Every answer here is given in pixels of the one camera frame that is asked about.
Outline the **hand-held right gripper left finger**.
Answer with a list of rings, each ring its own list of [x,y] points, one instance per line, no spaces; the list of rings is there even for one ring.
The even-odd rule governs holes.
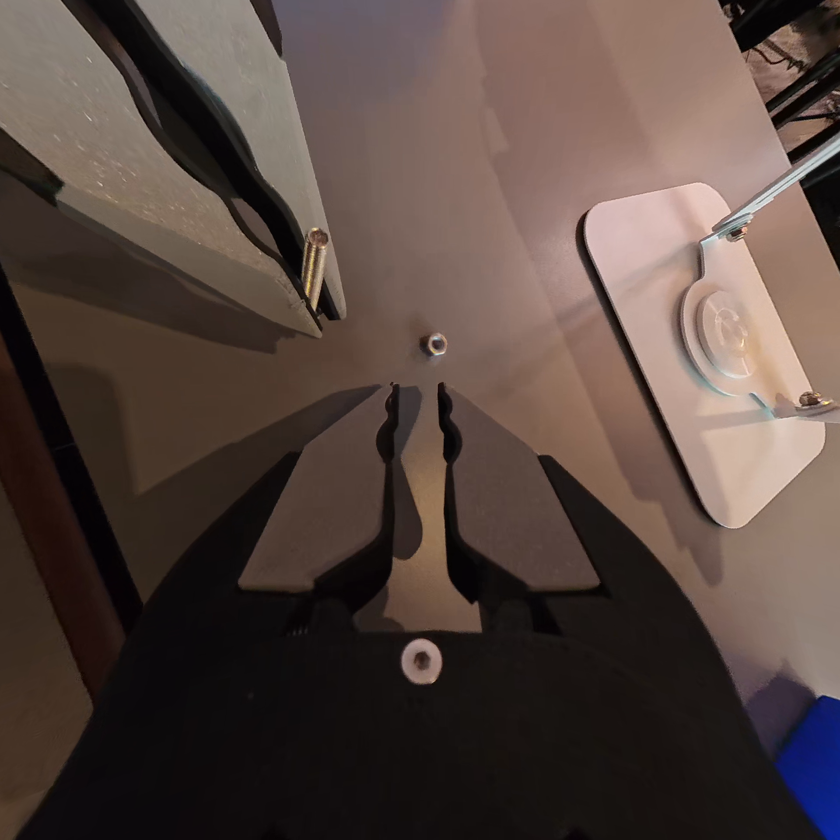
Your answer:
[[[238,579],[244,592],[358,612],[392,572],[400,386],[380,387],[301,451]]]

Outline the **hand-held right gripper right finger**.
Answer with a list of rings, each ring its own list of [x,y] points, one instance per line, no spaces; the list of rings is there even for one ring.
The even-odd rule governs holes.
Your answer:
[[[537,453],[445,383],[444,526],[449,578],[472,604],[593,592],[601,584]]]

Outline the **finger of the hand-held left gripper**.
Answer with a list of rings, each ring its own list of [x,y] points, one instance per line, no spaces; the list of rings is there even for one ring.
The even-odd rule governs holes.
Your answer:
[[[48,204],[237,308],[321,337],[301,271],[289,280],[224,203],[259,194],[234,135],[136,2],[5,1],[1,36],[2,130],[62,180]]]
[[[329,234],[270,2],[140,1],[160,41],[210,99],[257,181],[255,196],[224,203],[250,244],[286,271],[301,270],[303,240]]]

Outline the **steel threaded bolt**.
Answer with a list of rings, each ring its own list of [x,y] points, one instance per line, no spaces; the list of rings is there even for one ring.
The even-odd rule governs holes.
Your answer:
[[[328,250],[328,233],[321,227],[311,228],[304,238],[301,284],[304,297],[314,312],[319,309],[322,284],[326,273]]]

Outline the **blue plastic box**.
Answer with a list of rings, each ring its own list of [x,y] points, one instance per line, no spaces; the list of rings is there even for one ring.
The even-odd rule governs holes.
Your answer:
[[[818,697],[779,750],[775,766],[827,839],[839,838],[839,699]]]

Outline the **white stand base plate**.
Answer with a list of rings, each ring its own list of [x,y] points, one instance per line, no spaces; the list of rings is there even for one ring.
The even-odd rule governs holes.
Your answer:
[[[838,137],[731,210],[691,183],[595,205],[584,244],[708,516],[740,529],[824,447],[817,394],[746,244],[759,210],[838,155]]]

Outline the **dark furniture frame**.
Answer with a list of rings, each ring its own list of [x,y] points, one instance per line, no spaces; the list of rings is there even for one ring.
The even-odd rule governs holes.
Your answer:
[[[839,2],[720,2],[792,165],[838,138]]]

